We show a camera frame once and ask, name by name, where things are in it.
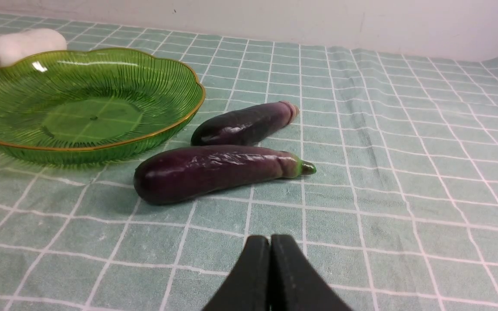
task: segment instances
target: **green glass plate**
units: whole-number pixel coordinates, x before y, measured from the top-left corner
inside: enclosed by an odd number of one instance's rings
[[[141,51],[33,55],[0,68],[0,150],[54,165],[132,157],[181,130],[204,98],[190,67]]]

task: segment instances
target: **purple eggplant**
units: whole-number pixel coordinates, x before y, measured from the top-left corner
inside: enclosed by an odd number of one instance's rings
[[[147,203],[161,205],[314,173],[312,163],[285,151],[234,145],[185,147],[164,151],[141,163],[134,173],[134,188]]]
[[[297,114],[299,108],[288,101],[270,102],[220,114],[196,128],[192,135],[192,146],[253,146],[293,122]]]

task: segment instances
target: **checkered tablecloth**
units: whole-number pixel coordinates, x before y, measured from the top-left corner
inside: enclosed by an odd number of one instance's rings
[[[140,160],[71,171],[0,154],[0,310],[191,311],[248,235],[291,234],[355,311],[498,311],[498,58],[482,63],[0,14],[69,48],[131,47],[191,66],[202,121],[289,100],[261,143],[305,179],[172,207],[138,199]]]

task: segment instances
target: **white wall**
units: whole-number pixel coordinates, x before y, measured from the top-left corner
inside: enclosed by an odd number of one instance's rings
[[[462,60],[498,57],[498,0],[0,0],[0,11]]]

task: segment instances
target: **white grid line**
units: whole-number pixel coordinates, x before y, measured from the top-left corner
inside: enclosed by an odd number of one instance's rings
[[[320,185],[324,187],[349,187],[348,185],[328,185],[328,184],[318,184],[318,183],[306,183],[307,185]],[[354,187],[357,190],[362,190],[362,191],[371,191],[371,192],[377,192],[377,193],[386,193],[386,194],[403,194],[399,191],[383,191],[383,190],[378,190],[378,189],[371,189],[371,188],[363,188],[363,187]],[[428,199],[432,201],[450,201],[450,199],[445,199],[445,198],[438,198],[438,197],[425,197],[423,195],[413,195],[413,194],[404,194],[407,197],[418,197],[422,199]],[[240,199],[240,198],[234,198],[234,197],[221,197],[221,196],[216,196],[216,195],[209,195],[207,197],[202,197],[202,198],[210,198],[210,199],[218,199],[218,200],[225,200],[225,201],[236,201],[236,202],[243,202],[243,203],[248,203],[248,199]],[[474,201],[465,201],[465,200],[454,200],[457,203],[470,203],[470,204],[475,204],[475,205],[484,205],[484,206],[498,206],[496,203],[482,203],[482,202],[474,202]],[[302,209],[303,206],[300,204],[295,204],[295,203],[280,203],[280,202],[273,202],[273,201],[266,201],[266,200],[253,200],[253,203],[257,204],[263,204],[263,205],[271,205],[271,206],[280,206],[280,207],[295,207],[295,208],[300,208]],[[320,210],[320,211],[334,211],[338,213],[349,213],[349,214],[360,214],[360,215],[366,215],[366,216],[373,216],[373,217],[388,217],[388,218],[393,218],[393,219],[400,219],[400,220],[407,220],[410,221],[412,220],[411,217],[407,216],[402,216],[402,215],[397,215],[397,214],[386,214],[386,213],[375,213],[375,212],[367,212],[367,211],[355,211],[352,209],[344,209],[343,207],[322,207],[322,206],[310,206],[306,205],[306,209],[312,209],[312,210]],[[0,209],[10,211],[12,210],[12,207],[7,207],[4,205],[0,204]],[[40,216],[53,216],[53,217],[61,217],[61,218],[68,218],[68,215],[65,214],[59,214],[59,213],[43,213],[40,211],[36,210],[20,210],[16,209],[16,213],[31,213],[31,214],[36,214]],[[93,216],[72,216],[71,219],[87,219],[87,220],[93,220],[97,222],[102,222],[105,224],[125,224],[125,220],[106,220],[106,219],[101,219]],[[498,232],[498,227],[495,226],[489,226],[489,225],[478,225],[478,224],[464,224],[460,222],[455,222],[455,221],[444,221],[444,220],[435,220],[435,219],[425,219],[425,218],[415,218],[416,222],[422,222],[422,223],[431,223],[431,224],[440,224],[440,225],[448,225],[448,226],[456,226],[456,227],[461,227],[461,228],[478,228],[478,229],[483,229],[483,230],[489,230],[492,232]],[[156,221],[131,221],[131,224],[142,224],[142,225],[166,225],[166,226],[177,226],[177,227],[183,227],[185,224],[175,224],[171,222],[156,222]]]
[[[176,259],[174,259],[174,267],[172,267],[172,270],[170,271],[170,276],[168,277],[168,283],[166,284],[166,290],[164,292],[163,300],[160,303],[159,311],[164,311],[166,303],[168,302],[168,297],[170,296],[170,291],[172,290],[172,283],[174,282],[174,276],[176,275],[176,266],[178,266],[178,264],[180,263],[182,250],[184,248],[184,244],[188,236],[189,226],[192,222],[193,214],[195,214],[196,208],[197,200],[194,201],[192,209],[189,212],[188,220],[185,223],[184,232],[182,233],[182,239],[180,240],[180,245],[178,246],[178,252],[176,252]]]
[[[98,177],[101,175],[101,173],[103,173],[106,169],[107,169],[107,165],[105,165],[103,167],[103,169],[101,171],[99,171],[99,173],[97,173],[97,175],[95,176],[94,181],[96,181],[98,179]],[[26,270],[26,273],[24,274],[24,277],[22,277],[22,280],[20,280],[20,284],[16,288],[16,291],[14,292],[13,297],[8,301],[8,303],[6,304],[6,306],[3,309],[3,311],[9,311],[10,307],[13,305],[13,302],[14,302],[15,298],[19,296],[19,293],[22,290],[22,288],[24,287],[24,284],[26,283],[26,280],[28,279],[28,277],[30,276],[30,274],[32,273],[32,271],[34,270],[34,268],[36,267],[36,265],[40,262],[40,260],[42,260],[42,257],[44,256],[44,254],[46,254],[47,250],[49,250],[49,248],[51,248],[51,246],[57,241],[57,239],[59,238],[59,236],[61,236],[61,234],[65,231],[65,228],[67,228],[67,225],[69,224],[69,222],[71,220],[71,217],[74,215],[74,213],[76,212],[76,210],[80,207],[80,205],[82,203],[82,199],[83,199],[84,195],[86,194],[87,189],[88,189],[89,186],[90,186],[90,184],[86,185],[82,189],[82,191],[80,193],[80,196],[78,197],[78,200],[77,200],[76,204],[73,207],[73,210],[71,210],[71,212],[69,214],[69,217],[67,217],[67,219],[63,223],[63,226],[61,226],[61,228],[55,234],[55,236],[51,239],[51,241],[49,242],[49,244],[47,244],[47,246],[45,246],[45,248],[42,250],[42,252],[40,252],[40,254],[36,257],[36,259],[34,260],[34,262],[30,265],[30,267],[28,267],[28,270]]]
[[[93,297],[95,297],[95,293],[97,293],[97,289],[99,288],[99,285],[101,284],[101,281],[103,280],[103,277],[105,276],[105,273],[107,272],[107,269],[111,266],[112,260],[115,258],[118,249],[120,248],[120,245],[122,244],[122,241],[124,240],[124,237],[126,236],[126,232],[128,232],[128,226],[130,225],[130,222],[132,221],[134,215],[136,215],[136,212],[138,211],[138,207],[140,207],[142,199],[138,198],[136,201],[136,206],[134,206],[132,210],[132,214],[128,217],[128,220],[126,220],[126,224],[124,224],[124,228],[122,229],[122,232],[120,233],[120,236],[118,238],[118,241],[115,244],[115,247],[113,248],[111,255],[107,260],[105,260],[105,265],[103,266],[103,269],[101,269],[101,272],[99,272],[99,275],[97,276],[97,279],[95,280],[95,283],[93,284],[93,287],[91,288],[91,292],[89,292],[89,296],[87,297],[86,302],[84,303],[82,310],[86,311],[89,309],[91,306],[91,301],[93,301]]]
[[[393,91],[395,92],[395,95],[397,96],[397,98],[399,98],[399,95],[397,95],[397,90],[395,90],[395,87],[393,88]],[[409,113],[407,112],[407,110],[405,110],[405,108],[403,108],[403,110],[405,111],[405,114],[407,115],[407,118],[409,118],[409,120],[411,120],[411,116],[409,115]],[[424,150],[426,152],[426,155],[428,156],[428,159],[429,159],[431,165],[433,166],[433,168],[435,170],[435,173],[437,173],[437,175],[439,175],[439,169],[435,165],[435,162],[433,161],[433,159],[431,159],[431,157],[429,156],[427,148],[425,147],[424,141],[419,136],[419,133],[416,130],[416,127],[414,126],[414,124],[413,124],[412,121],[411,121],[411,126],[412,126],[413,130],[415,131],[416,136],[418,136],[418,139],[420,140],[421,146],[422,146],[422,148],[424,148]],[[462,210],[460,209],[460,207],[458,207],[458,205],[455,203],[455,201],[454,201],[454,199],[453,199],[453,197],[452,197],[449,189],[447,188],[447,185],[445,184],[445,181],[443,181],[443,178],[441,178],[441,177],[438,177],[438,178],[439,178],[439,182],[441,183],[441,186],[445,190],[445,193],[447,193],[447,197],[449,197],[449,199],[451,200],[451,203],[453,204],[453,206],[455,207],[455,209],[459,211],[460,216],[462,217],[462,219],[464,220],[464,222],[466,222],[468,224],[469,223],[468,218],[466,217],[466,215],[464,214],[464,212],[462,212]],[[470,239],[470,242],[472,242],[472,244],[474,245],[474,248],[476,248],[476,252],[478,253],[478,256],[479,256],[480,260],[482,262],[484,262],[484,257],[482,255],[482,252],[480,251],[480,248],[479,248],[478,244],[476,243],[476,241],[474,240],[474,238],[472,236],[472,232],[470,231],[469,228],[467,228],[466,231],[468,233],[468,238]],[[486,272],[487,272],[490,280],[492,281],[492,284],[493,284],[493,286],[495,288],[495,291],[496,291],[496,293],[498,295],[498,284],[497,284],[497,282],[496,282],[496,280],[495,280],[495,278],[494,278],[491,270],[489,269],[489,267],[487,265],[484,265],[484,268],[485,268],[485,270],[486,270]]]
[[[5,215],[5,217],[0,221],[0,228],[1,226],[3,226],[6,221],[14,214],[14,212],[18,209],[18,206],[20,205],[20,203],[26,198],[26,196],[28,195],[28,193],[30,192],[30,189],[32,189],[32,186],[34,185],[34,183],[37,181],[39,175],[34,175],[34,178],[30,181],[30,183],[28,183],[28,185],[26,186],[26,189],[24,189],[24,191],[22,192],[22,195],[20,195],[20,197],[18,198],[18,200],[13,204],[13,206],[11,207],[10,211]]]
[[[328,51],[326,51],[326,61],[328,62],[328,70],[330,70],[330,62],[328,61]],[[338,112],[338,103],[336,102],[337,96],[336,96],[335,90],[333,89],[334,79],[332,78],[331,71],[330,71],[330,79],[332,82],[332,96],[334,98],[335,111]],[[349,185],[351,187],[351,191],[353,194],[353,204],[354,204],[354,208],[356,209],[356,211],[360,212],[360,207],[358,207],[358,197],[357,197],[356,189],[354,188],[354,184],[352,181],[351,169],[348,167],[348,154],[347,154],[347,149],[345,147],[345,139],[343,137],[343,131],[342,131],[342,122],[341,122],[339,114],[337,116],[337,119],[338,119],[339,135],[340,135],[340,138],[342,140],[342,145],[343,145],[342,149],[343,149],[343,156],[345,158],[348,181],[349,181]],[[357,218],[358,236],[360,238],[360,243],[362,244],[362,248],[366,248],[366,241],[364,239],[361,216],[359,214],[357,214],[356,218]],[[366,273],[368,274],[368,283],[369,283],[370,289],[372,291],[372,304],[374,305],[374,310],[379,311],[380,307],[378,306],[378,298],[377,298],[377,295],[375,292],[374,278],[372,277],[372,268],[371,268],[371,264],[370,264],[370,259],[368,258],[368,251],[366,249],[364,249],[362,254],[364,256]]]
[[[352,55],[352,57],[353,57],[353,60],[356,63],[356,66],[358,68],[358,63],[356,62],[356,58],[354,57],[354,55]],[[370,94],[368,94],[368,91],[366,91],[366,97],[368,98],[368,100],[370,99]],[[375,122],[376,126],[379,128],[380,124],[379,124],[377,117],[375,115],[374,106],[373,106],[371,101],[369,101],[368,104],[370,105],[370,109],[372,111],[372,114],[374,114],[374,122]],[[380,137],[382,139],[384,146],[387,146],[386,140],[381,132],[380,132]],[[437,298],[437,303],[439,304],[441,311],[445,311],[445,306],[443,305],[443,301],[441,299],[441,294],[439,293],[439,287],[437,286],[437,280],[435,279],[435,275],[433,273],[433,269],[431,268],[431,264],[429,262],[429,259],[427,258],[427,256],[425,256],[424,246],[423,246],[421,239],[420,239],[420,236],[418,234],[415,215],[412,212],[412,209],[410,208],[410,203],[406,198],[407,195],[403,191],[403,187],[401,185],[401,181],[399,180],[399,176],[397,176],[397,173],[395,172],[395,166],[393,165],[393,160],[391,159],[391,154],[387,150],[386,150],[386,154],[387,154],[387,159],[389,161],[389,165],[391,166],[391,169],[393,170],[393,176],[395,177],[395,182],[397,183],[397,187],[399,188],[401,198],[405,202],[405,207],[407,208],[407,213],[409,213],[409,215],[410,215],[410,219],[411,219],[411,223],[412,223],[412,232],[413,232],[413,235],[415,236],[415,239],[417,241],[418,249],[420,250],[420,254],[424,258],[425,266],[428,270],[428,275],[429,275],[430,280],[431,280],[431,285],[433,286],[433,289],[435,291],[435,297]]]
[[[237,238],[243,237],[243,234],[238,234],[235,232],[224,232],[223,230],[215,231],[214,229],[200,228],[200,227],[194,226],[194,225],[190,225],[189,227],[197,229],[197,230],[205,230],[205,231],[209,231],[209,232],[227,234],[227,235],[235,236]],[[331,243],[316,242],[316,241],[307,241],[307,244],[316,245],[316,246],[327,246],[329,248],[339,248],[342,250],[367,251],[367,252],[374,252],[377,254],[409,255],[409,256],[417,256],[417,257],[424,257],[425,256],[427,258],[444,260],[444,261],[459,262],[459,263],[471,263],[471,264],[477,264],[477,265],[481,265],[481,266],[486,264],[490,267],[498,267],[498,262],[481,262],[479,260],[452,258],[452,257],[438,256],[438,255],[434,255],[434,254],[422,254],[421,252],[413,252],[413,251],[382,250],[380,248],[363,248],[360,246],[347,246],[347,245],[341,245],[341,244],[331,244]],[[5,249],[9,249],[9,250],[24,250],[24,251],[36,252],[36,253],[43,252],[43,250],[38,249],[38,248],[30,248],[27,246],[16,246],[16,245],[7,245],[7,244],[0,244],[0,248],[5,248]],[[180,264],[173,264],[173,263],[170,263],[170,264],[169,263],[138,263],[138,262],[128,262],[128,261],[121,261],[121,260],[109,260],[108,258],[102,258],[102,257],[97,257],[97,256],[84,254],[84,253],[77,253],[77,252],[47,250],[46,254],[57,254],[57,255],[62,255],[62,256],[81,257],[81,258],[95,260],[95,261],[103,262],[103,263],[109,262],[110,264],[114,264],[117,266],[127,266],[127,267],[137,267],[137,268],[174,268],[174,267],[176,267],[176,269],[191,270],[191,271],[199,272],[201,274],[211,274],[211,275],[220,275],[220,276],[226,276],[228,274],[227,271],[203,270],[203,269],[196,268],[196,267],[185,266],[185,265],[180,265]]]
[[[300,110],[299,110],[299,130],[300,130],[300,154],[299,156],[304,159],[305,155],[304,155],[304,144],[303,144],[303,77],[301,76],[303,74],[303,67],[301,65],[301,45],[299,44],[299,97],[300,97],[300,100],[299,100],[299,107],[300,107]],[[300,179],[300,183],[301,183],[301,203],[303,205],[303,208],[301,210],[301,228],[302,228],[302,232],[301,232],[301,235],[302,235],[302,238],[303,238],[303,254],[305,255],[305,257],[307,256],[307,253],[308,253],[308,250],[307,250],[307,246],[306,246],[306,208],[305,208],[305,205],[306,205],[306,199],[305,199],[305,177],[304,176],[301,176],[301,179]]]

